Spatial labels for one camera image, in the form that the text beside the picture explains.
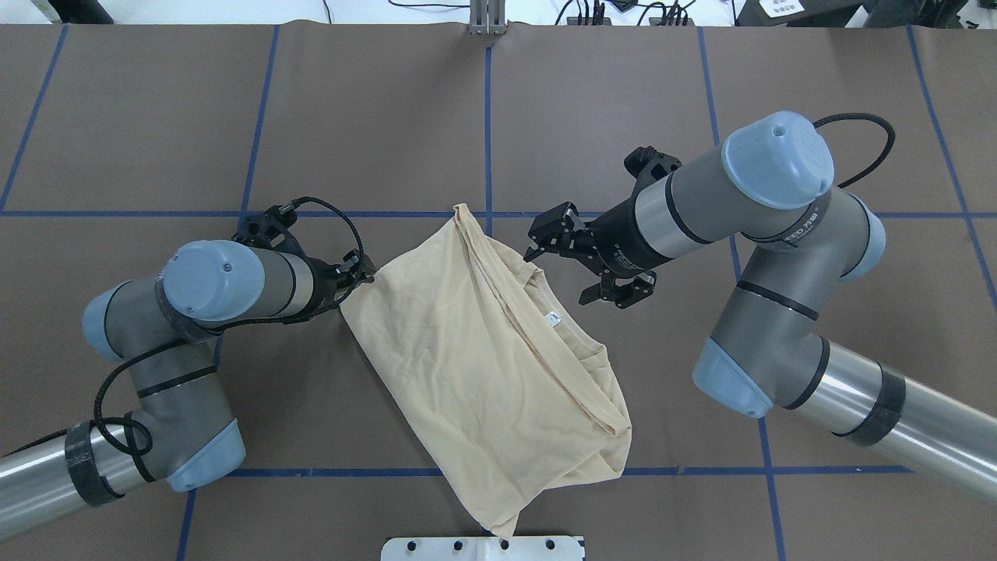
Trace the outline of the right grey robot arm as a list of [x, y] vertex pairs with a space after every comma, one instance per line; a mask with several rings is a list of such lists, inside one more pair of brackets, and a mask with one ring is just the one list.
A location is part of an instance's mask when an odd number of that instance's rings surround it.
[[535, 217], [527, 262], [545, 253], [598, 276], [580, 304], [626, 309], [656, 267], [730, 235], [755, 251], [693, 370], [699, 390], [748, 418], [800, 412], [855, 446], [994, 500], [995, 419], [816, 333], [838, 284], [882, 258], [886, 229], [834, 184], [813, 121], [776, 111], [683, 164], [652, 146], [625, 159], [631, 195], [591, 221], [573, 203]]

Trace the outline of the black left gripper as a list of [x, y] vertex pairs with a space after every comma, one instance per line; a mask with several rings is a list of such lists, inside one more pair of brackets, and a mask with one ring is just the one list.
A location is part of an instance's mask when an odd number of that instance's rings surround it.
[[346, 253], [339, 265], [330, 265], [324, 260], [309, 260], [308, 266], [313, 278], [309, 309], [319, 309], [328, 305], [334, 301], [337, 292], [345, 292], [360, 284], [374, 283], [374, 276], [378, 271], [370, 256], [358, 249]]

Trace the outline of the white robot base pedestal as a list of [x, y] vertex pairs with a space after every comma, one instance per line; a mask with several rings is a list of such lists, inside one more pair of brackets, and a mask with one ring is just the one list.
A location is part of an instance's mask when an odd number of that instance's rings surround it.
[[391, 538], [381, 560], [585, 560], [583, 537], [569, 535]]

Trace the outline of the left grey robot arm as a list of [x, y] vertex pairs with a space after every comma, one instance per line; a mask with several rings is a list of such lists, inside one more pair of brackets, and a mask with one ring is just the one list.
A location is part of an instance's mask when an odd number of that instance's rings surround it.
[[153, 276], [127, 280], [86, 306], [86, 340], [115, 369], [90, 418], [2, 459], [2, 539], [132, 490], [166, 482], [193, 490], [245, 461], [238, 420], [211, 341], [238, 324], [305, 322], [376, 267], [227, 239], [189, 242]]

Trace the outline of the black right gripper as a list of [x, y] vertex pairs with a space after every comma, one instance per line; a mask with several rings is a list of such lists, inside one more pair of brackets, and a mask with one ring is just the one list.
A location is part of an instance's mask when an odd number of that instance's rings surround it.
[[[544, 253], [581, 263], [594, 263], [596, 252], [610, 271], [580, 292], [578, 303], [612, 302], [619, 309], [650, 297], [657, 273], [648, 271], [663, 263], [663, 256], [648, 244], [636, 223], [633, 199], [627, 199], [593, 221], [585, 221], [574, 203], [564, 202], [538, 214], [528, 230], [533, 245], [523, 255], [526, 262]], [[618, 277], [632, 277], [617, 284]]]

